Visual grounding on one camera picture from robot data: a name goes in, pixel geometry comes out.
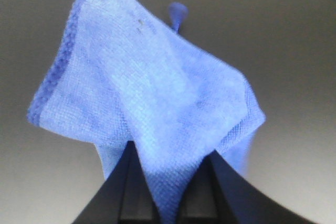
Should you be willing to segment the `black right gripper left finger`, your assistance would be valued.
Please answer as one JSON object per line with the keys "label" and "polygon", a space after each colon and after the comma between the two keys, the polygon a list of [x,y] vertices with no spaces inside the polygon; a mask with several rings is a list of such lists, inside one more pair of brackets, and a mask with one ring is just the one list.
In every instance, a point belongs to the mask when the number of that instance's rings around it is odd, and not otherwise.
{"label": "black right gripper left finger", "polygon": [[76,223],[160,223],[133,142]]}

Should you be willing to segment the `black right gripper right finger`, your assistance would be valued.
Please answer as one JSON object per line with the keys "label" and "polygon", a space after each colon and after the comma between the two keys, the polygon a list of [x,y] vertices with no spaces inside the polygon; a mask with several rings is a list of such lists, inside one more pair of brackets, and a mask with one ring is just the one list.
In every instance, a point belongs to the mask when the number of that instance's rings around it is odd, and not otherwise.
{"label": "black right gripper right finger", "polygon": [[241,177],[217,152],[206,156],[184,193],[179,223],[310,223]]}

